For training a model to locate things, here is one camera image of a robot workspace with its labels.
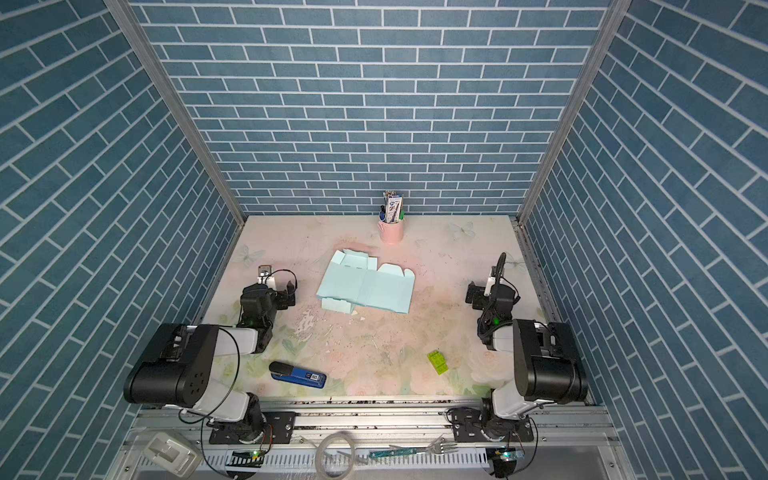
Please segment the light blue paper box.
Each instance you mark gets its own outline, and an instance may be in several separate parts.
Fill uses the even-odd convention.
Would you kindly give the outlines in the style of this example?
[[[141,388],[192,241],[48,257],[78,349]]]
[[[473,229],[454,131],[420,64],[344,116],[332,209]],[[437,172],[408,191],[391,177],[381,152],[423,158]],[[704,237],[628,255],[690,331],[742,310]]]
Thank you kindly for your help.
[[[316,296],[324,309],[341,313],[361,306],[407,314],[414,285],[412,270],[344,249],[334,252]]]

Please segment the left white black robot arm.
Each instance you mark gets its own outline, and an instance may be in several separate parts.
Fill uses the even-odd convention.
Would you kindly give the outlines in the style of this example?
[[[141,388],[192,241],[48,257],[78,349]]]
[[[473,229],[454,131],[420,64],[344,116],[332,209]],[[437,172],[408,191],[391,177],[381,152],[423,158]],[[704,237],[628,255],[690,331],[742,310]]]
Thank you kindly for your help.
[[[277,312],[296,304],[297,281],[278,291],[267,279],[240,296],[234,327],[160,325],[128,374],[123,396],[132,404],[172,405],[198,415],[212,445],[288,444],[294,413],[265,413],[256,394],[211,377],[214,359],[261,354],[273,336]]]

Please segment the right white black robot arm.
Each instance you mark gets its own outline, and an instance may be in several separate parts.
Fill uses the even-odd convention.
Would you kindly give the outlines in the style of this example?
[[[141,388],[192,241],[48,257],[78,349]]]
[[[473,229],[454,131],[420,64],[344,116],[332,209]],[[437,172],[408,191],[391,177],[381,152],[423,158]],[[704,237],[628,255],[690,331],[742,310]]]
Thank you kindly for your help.
[[[486,353],[502,356],[512,378],[483,400],[473,426],[490,441],[533,438],[527,416],[548,405],[582,402],[588,379],[573,330],[565,323],[541,323],[513,316],[520,295],[512,285],[480,286],[471,282],[465,302],[480,312],[477,336]]]

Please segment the blue black stapler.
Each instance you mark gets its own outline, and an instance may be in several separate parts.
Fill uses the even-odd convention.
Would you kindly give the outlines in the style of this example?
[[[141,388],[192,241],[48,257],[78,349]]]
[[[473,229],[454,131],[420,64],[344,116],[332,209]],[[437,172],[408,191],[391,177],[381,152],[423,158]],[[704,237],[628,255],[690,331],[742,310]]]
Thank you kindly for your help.
[[[323,373],[279,361],[270,363],[269,372],[274,380],[315,389],[323,389],[327,380],[327,376]]]

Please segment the green plastic block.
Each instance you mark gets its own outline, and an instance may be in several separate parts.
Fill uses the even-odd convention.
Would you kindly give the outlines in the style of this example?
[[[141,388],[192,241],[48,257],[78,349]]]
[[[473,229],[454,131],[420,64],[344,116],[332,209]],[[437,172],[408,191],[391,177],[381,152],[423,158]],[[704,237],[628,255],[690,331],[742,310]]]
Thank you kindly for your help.
[[[448,371],[449,367],[447,361],[440,351],[433,350],[429,352],[427,358],[438,375],[442,375]]]

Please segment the pink pen holder cup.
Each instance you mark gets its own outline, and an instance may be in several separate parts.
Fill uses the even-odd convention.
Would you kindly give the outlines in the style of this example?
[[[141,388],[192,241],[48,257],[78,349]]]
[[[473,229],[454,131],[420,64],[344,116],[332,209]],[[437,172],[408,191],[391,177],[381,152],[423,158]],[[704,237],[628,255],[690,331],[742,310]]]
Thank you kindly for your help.
[[[404,222],[387,223],[378,222],[379,236],[383,243],[388,245],[398,244],[404,237]]]

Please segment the metal fork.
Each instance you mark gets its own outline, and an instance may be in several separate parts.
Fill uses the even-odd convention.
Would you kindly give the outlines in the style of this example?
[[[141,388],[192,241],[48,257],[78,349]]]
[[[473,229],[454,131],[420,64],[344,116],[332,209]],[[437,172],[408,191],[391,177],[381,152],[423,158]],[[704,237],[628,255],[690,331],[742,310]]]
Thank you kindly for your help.
[[[428,445],[423,447],[401,447],[396,445],[390,446],[390,450],[394,453],[395,456],[408,456],[408,455],[419,455],[419,454],[444,455],[444,454],[455,453],[458,451],[458,449],[459,447],[456,442],[448,441],[443,437],[438,437],[437,439],[431,441]]]

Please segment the white plastic holder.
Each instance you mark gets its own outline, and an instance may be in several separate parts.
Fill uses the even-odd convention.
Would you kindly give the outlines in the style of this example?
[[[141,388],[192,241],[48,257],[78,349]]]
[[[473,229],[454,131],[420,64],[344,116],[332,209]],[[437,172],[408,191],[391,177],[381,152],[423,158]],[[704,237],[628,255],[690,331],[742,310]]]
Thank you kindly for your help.
[[[202,453],[187,440],[166,432],[156,433],[143,448],[143,455],[178,478],[189,478],[203,461]]]

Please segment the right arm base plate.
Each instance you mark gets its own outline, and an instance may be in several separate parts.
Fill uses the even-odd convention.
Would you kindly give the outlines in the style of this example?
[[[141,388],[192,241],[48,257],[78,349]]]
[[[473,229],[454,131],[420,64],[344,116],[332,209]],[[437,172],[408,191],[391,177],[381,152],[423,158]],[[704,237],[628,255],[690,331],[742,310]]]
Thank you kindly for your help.
[[[531,442],[535,439],[529,421],[502,419],[489,410],[454,407],[446,410],[444,417],[458,443]]]

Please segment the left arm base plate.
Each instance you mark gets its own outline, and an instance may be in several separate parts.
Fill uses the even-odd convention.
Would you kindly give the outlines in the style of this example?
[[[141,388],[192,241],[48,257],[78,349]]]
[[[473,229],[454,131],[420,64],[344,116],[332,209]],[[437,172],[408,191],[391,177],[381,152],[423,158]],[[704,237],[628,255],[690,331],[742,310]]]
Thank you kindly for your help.
[[[275,445],[289,444],[297,414],[295,412],[262,412],[247,414],[237,422],[214,421],[211,424],[211,445]]]

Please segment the aluminium frame rail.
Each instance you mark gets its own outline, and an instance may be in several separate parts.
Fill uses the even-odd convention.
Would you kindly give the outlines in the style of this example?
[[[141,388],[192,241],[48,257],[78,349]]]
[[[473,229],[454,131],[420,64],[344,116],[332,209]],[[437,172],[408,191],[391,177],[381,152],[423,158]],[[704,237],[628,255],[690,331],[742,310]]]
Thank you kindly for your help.
[[[360,479],[368,473],[396,476],[468,471],[489,478],[493,471],[510,479],[630,479],[628,457],[607,411],[574,403],[547,406],[527,416],[531,442],[458,443],[444,412],[454,407],[481,410],[473,398],[352,398],[264,401],[264,412],[297,414],[289,444],[211,445],[211,429],[187,425],[170,410],[144,410],[109,470],[112,479],[167,479],[171,473],[143,455],[158,432],[181,437],[203,455],[192,478],[312,479],[319,474]],[[372,450],[391,445],[423,447],[443,437],[458,444],[444,455],[419,454],[370,459]]]

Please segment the green handled tool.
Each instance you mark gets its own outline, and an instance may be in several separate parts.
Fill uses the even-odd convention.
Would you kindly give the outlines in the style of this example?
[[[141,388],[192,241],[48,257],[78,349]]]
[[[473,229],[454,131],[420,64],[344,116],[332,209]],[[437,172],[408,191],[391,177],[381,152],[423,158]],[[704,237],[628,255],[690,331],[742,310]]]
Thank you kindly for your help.
[[[369,452],[369,458],[379,460],[379,459],[386,459],[386,458],[416,455],[419,453],[420,453],[420,449],[415,447],[390,448],[387,450],[372,450]]]

